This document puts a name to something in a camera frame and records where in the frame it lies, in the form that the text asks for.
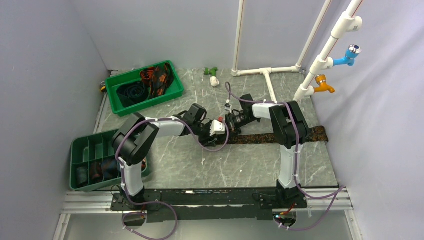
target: green pipe fitting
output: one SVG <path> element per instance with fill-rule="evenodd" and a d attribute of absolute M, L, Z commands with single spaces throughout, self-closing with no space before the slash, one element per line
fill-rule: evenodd
<path fill-rule="evenodd" d="M 211 68 L 211 69 L 209 69 L 207 67 L 204 68 L 204 74 L 205 75 L 212 75 L 212 77 L 217 76 L 217 71 L 218 71 L 217 67 L 214 67 L 214 68 Z"/>

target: brown strip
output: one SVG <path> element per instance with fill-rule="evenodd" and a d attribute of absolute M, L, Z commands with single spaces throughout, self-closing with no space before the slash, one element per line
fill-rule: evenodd
<path fill-rule="evenodd" d="M 323 126 L 316 126 L 309 129 L 310 135 L 306 138 L 306 142 L 321 142 L 329 141 L 326 134 L 326 129 Z M 225 139 L 219 139 L 216 144 L 224 144 Z M 274 133 L 253 134 L 253 135 L 239 135 L 234 136 L 228 140 L 227 144 L 276 144 L 277 141 Z"/>

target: faucet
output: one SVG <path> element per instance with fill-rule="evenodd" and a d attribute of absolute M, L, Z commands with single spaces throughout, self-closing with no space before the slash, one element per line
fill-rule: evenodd
<path fill-rule="evenodd" d="M 362 52 L 362 49 L 355 44 L 349 46 L 344 54 L 344 57 L 339 59 L 334 59 L 334 66 L 347 64 L 348 66 L 353 66 L 355 64 L 355 58 Z"/>
<path fill-rule="evenodd" d="M 315 81 L 319 86 L 313 88 L 314 93 L 329 91 L 332 94 L 336 91 L 332 86 L 327 84 L 327 78 L 325 75 L 316 76 Z"/>

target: gray wall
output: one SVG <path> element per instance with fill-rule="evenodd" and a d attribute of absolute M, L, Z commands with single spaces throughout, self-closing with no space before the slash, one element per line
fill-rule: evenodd
<path fill-rule="evenodd" d="M 239 0 L 72 2 L 108 69 L 232 67 Z M 294 65 L 324 2 L 246 0 L 239 69 Z"/>
<path fill-rule="evenodd" d="M 53 237 L 106 68 L 68 0 L 0 1 L 0 239 Z"/>
<path fill-rule="evenodd" d="M 357 15 L 363 28 L 330 57 L 351 43 L 363 52 L 323 72 L 336 92 L 312 99 L 364 239 L 424 239 L 424 2 L 366 0 Z"/>

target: blue faucet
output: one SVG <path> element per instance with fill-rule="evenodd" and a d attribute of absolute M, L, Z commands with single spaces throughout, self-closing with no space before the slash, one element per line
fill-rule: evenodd
<path fill-rule="evenodd" d="M 350 45 L 346 50 L 344 57 L 333 60 L 333 67 L 337 65 L 347 64 L 348 66 L 353 66 L 355 64 L 355 58 L 362 52 L 362 49 L 358 45 Z"/>

